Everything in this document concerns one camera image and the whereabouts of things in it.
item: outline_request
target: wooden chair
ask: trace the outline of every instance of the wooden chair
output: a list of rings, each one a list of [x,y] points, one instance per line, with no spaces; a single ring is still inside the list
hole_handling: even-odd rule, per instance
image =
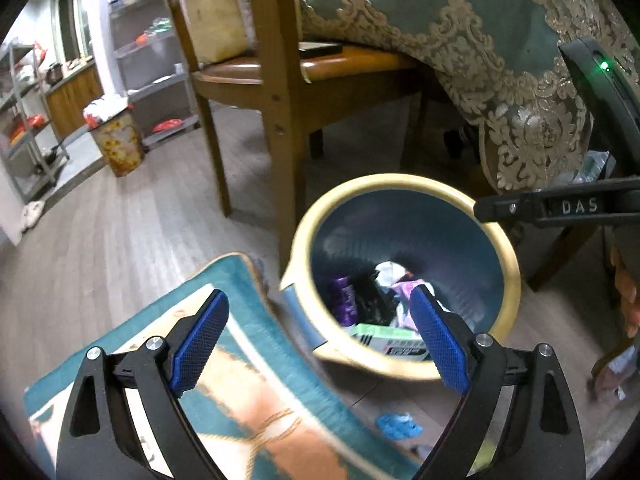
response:
[[[401,54],[345,46],[341,54],[305,59],[298,53],[294,0],[250,0],[258,40],[257,57],[240,57],[200,70],[179,0],[169,0],[197,94],[218,180],[222,211],[231,212],[220,147],[208,100],[260,110],[270,149],[273,197],[279,235],[280,270],[305,211],[303,159],[306,137],[321,155],[321,129],[373,105],[417,94],[412,102],[403,162],[415,153],[417,125],[424,119],[425,88],[439,88],[433,71]]]

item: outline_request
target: trash can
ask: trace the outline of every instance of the trash can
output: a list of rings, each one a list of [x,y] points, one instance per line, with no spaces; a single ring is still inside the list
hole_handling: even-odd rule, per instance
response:
[[[93,128],[91,134],[115,176],[131,173],[145,158],[142,141],[128,107]]]
[[[520,303],[520,271],[497,223],[480,224],[474,201],[435,180],[377,174],[335,187],[307,211],[280,283],[286,308],[314,355],[404,380],[440,378],[351,338],[327,309],[330,283],[393,261],[431,283],[476,333],[504,342]]]

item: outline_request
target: wooden cabinet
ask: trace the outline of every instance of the wooden cabinet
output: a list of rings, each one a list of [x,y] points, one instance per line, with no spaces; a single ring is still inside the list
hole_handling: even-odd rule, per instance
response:
[[[79,68],[47,92],[51,121],[64,139],[84,125],[82,110],[102,97],[102,85],[95,62]]]

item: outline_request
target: silver bolt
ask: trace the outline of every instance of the silver bolt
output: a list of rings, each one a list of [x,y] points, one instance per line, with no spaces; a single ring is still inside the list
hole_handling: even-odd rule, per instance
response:
[[[494,338],[488,334],[478,334],[476,336],[476,343],[478,343],[480,346],[488,348],[489,346],[494,344]]]
[[[146,340],[146,347],[149,350],[158,350],[162,346],[162,338],[157,335]]]
[[[554,349],[548,344],[542,343],[542,345],[538,347],[538,352],[540,352],[544,357],[551,357],[554,353]]]
[[[101,353],[102,351],[97,346],[94,346],[92,348],[89,348],[89,351],[86,353],[86,356],[88,359],[91,359],[91,361],[93,361],[94,359],[97,359],[98,357],[100,357]]]

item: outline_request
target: black mechanical device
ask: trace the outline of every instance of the black mechanical device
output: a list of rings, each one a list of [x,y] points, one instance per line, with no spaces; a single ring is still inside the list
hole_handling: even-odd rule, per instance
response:
[[[561,47],[574,84],[596,117],[601,149],[622,175],[640,173],[640,106],[623,75],[593,40]],[[605,180],[489,198],[476,203],[481,222],[518,218],[539,226],[640,221],[640,178]],[[457,314],[444,312],[424,286],[412,292],[412,317],[444,383],[462,398],[414,480],[466,478],[504,386],[514,386],[508,418],[491,465],[471,478],[584,480],[584,447],[577,414],[554,350],[504,348],[475,335]],[[149,468],[129,413],[124,388],[136,388],[162,455],[176,480],[225,476],[186,419],[179,397],[193,388],[228,318],[214,291],[194,316],[166,338],[139,349],[85,355],[66,407],[57,459],[58,480],[168,477]]]

